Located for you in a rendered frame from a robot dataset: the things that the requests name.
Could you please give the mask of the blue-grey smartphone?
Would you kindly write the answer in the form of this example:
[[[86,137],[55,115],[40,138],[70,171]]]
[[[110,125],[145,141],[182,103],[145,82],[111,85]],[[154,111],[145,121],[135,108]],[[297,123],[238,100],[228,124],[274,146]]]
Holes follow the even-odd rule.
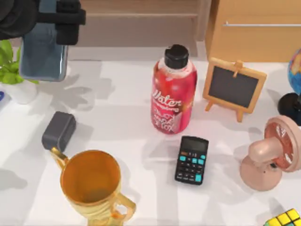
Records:
[[[62,81],[66,75],[67,46],[57,43],[55,25],[62,22],[57,0],[20,0],[21,55],[19,74],[28,80]]]

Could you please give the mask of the green plant in white pot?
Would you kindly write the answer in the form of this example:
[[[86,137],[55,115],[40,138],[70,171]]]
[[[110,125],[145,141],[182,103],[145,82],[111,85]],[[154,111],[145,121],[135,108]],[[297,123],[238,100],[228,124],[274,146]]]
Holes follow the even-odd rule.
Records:
[[[0,40],[0,85],[14,102],[26,105],[37,96],[39,82],[20,75],[20,50],[19,48],[14,57],[11,42]]]

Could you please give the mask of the wooden open shelf unit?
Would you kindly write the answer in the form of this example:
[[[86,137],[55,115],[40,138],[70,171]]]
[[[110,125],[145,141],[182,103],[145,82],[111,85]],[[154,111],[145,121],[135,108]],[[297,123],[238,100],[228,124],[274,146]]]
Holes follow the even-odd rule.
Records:
[[[205,60],[212,0],[80,0],[87,11],[70,60],[156,60],[166,47],[186,46]]]

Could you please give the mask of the blue and white flat object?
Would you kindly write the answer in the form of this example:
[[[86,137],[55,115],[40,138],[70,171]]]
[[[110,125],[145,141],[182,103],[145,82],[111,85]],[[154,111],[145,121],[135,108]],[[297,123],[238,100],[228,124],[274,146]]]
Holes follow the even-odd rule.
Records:
[[[10,96],[6,92],[0,90],[0,110],[2,110],[10,100]]]

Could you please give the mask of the dark grey rounded box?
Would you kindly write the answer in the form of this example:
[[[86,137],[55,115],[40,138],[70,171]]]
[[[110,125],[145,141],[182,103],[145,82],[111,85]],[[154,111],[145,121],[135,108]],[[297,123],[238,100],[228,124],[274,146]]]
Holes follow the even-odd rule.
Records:
[[[76,126],[73,114],[56,111],[42,135],[43,147],[46,150],[56,148],[60,152],[64,152]]]

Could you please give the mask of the red bottle with black cap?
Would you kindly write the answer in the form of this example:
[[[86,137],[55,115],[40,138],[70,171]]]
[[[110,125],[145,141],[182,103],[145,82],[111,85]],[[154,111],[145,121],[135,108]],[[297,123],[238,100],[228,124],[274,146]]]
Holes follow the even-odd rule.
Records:
[[[188,49],[174,44],[153,69],[151,121],[159,131],[173,135],[188,126],[197,85],[197,70]]]

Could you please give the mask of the gold trophy cup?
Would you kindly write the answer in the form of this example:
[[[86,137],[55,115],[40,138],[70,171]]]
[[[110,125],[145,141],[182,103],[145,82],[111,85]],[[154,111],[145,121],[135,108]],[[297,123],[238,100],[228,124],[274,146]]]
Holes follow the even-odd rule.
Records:
[[[120,166],[110,154],[87,150],[68,158],[56,148],[50,153],[61,169],[62,192],[87,226],[123,226],[133,216],[136,204],[121,193]]]

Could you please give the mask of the wooden framed small blackboard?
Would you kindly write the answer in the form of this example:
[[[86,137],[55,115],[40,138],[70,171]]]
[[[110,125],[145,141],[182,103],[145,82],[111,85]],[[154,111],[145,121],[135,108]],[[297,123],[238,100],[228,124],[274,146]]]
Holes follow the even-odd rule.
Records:
[[[244,67],[242,61],[210,58],[203,89],[205,110],[223,106],[234,110],[237,122],[242,122],[245,113],[253,112],[266,78],[266,73]]]

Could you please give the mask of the black calculator with cyan keys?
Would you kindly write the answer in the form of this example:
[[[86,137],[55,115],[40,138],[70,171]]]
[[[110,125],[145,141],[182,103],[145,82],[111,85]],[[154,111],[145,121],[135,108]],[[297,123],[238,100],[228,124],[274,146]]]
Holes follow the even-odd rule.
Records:
[[[194,136],[182,136],[175,169],[175,181],[201,185],[207,160],[209,141]]]

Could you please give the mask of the pale wooden cupboard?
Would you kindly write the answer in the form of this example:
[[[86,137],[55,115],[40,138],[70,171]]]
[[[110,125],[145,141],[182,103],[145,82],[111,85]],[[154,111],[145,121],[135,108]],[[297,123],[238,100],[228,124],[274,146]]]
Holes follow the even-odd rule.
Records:
[[[301,0],[212,0],[205,37],[207,58],[288,62],[301,48],[301,27],[225,27],[301,24]]]

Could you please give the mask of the globe on black stand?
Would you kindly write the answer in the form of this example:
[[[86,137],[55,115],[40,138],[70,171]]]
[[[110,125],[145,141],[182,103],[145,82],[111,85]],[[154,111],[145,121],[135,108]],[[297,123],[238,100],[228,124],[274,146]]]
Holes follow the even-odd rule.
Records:
[[[288,81],[294,92],[280,98],[277,109],[280,115],[291,118],[301,126],[301,48],[297,50],[288,65]]]

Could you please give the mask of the pink desk fan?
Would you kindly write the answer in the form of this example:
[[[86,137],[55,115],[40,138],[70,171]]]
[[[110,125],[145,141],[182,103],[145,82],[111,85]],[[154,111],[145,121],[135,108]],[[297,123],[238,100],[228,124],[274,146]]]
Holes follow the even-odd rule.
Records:
[[[243,182],[256,191],[276,187],[282,173],[301,170],[301,129],[287,116],[270,118],[265,126],[264,139],[248,148],[240,164]]]

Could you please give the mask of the multicoloured puzzle cube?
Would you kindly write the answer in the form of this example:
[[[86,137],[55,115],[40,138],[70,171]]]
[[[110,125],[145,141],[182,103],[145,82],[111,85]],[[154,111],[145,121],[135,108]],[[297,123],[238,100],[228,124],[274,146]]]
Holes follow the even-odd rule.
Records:
[[[294,208],[267,220],[263,226],[301,226],[301,216]]]

